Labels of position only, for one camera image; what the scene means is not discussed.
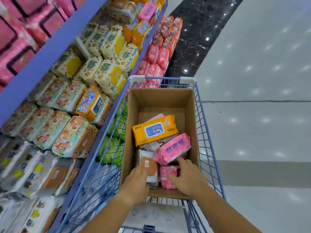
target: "person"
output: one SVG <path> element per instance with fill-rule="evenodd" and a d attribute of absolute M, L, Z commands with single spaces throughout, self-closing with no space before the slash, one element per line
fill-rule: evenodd
<path fill-rule="evenodd" d="M 214 233 L 261 233 L 208 185 L 203 173 L 191 160 L 177 160 L 181 175 L 170 175 L 168 178 L 178 190 L 197 202 Z M 125 179 L 115 197 L 80 233 L 118 232 L 131 208 L 145 201 L 148 196 L 149 187 L 146 180 L 147 171 L 141 172 L 138 165 Z"/>

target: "forearm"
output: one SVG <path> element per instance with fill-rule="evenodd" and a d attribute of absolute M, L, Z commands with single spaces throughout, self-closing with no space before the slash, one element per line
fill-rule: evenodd
<path fill-rule="evenodd" d="M 132 206 L 117 194 L 80 233 L 116 233 L 131 208 Z"/>
<path fill-rule="evenodd" d="M 195 200 L 215 233 L 261 233 L 209 185 L 196 194 Z"/>

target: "orange wipes package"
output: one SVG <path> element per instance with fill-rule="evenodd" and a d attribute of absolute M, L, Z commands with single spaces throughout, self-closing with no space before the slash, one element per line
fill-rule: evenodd
<path fill-rule="evenodd" d="M 178 133 L 173 115 L 132 126 L 136 146 L 157 141 Z"/>

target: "cart wire basket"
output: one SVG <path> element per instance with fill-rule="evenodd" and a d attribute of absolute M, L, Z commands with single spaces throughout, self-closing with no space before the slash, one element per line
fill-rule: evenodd
<path fill-rule="evenodd" d="M 191 88 L 195 95 L 196 129 L 199 142 L 201 171 L 214 190 L 225 199 L 217 162 L 208 131 L 202 102 L 195 78 L 162 78 L 132 75 L 120 93 L 112 119 L 96 148 L 95 155 L 85 172 L 57 233 L 79 232 L 113 198 L 119 188 L 127 122 L 127 95 L 130 88 Z M 146 202 L 182 206 L 188 232 L 208 232 L 209 225 L 195 201 L 147 197 Z M 143 228 L 122 227 L 119 232 L 157 232 L 155 226 Z"/>

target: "cardboard box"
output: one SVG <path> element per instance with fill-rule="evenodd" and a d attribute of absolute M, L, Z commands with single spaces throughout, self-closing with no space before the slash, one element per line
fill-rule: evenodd
<path fill-rule="evenodd" d="M 165 88 L 132 88 L 129 91 L 127 128 L 120 184 L 135 167 L 136 151 L 135 138 L 132 126 L 148 121 L 150 118 L 163 113 L 174 115 L 179 134 L 187 133 L 190 136 L 191 149 L 187 158 L 200 167 L 198 140 L 196 134 L 195 100 L 192 89 L 165 89 Z M 158 186 L 150 189 L 152 197 L 173 199 L 189 199 L 179 190 L 167 190 Z"/>

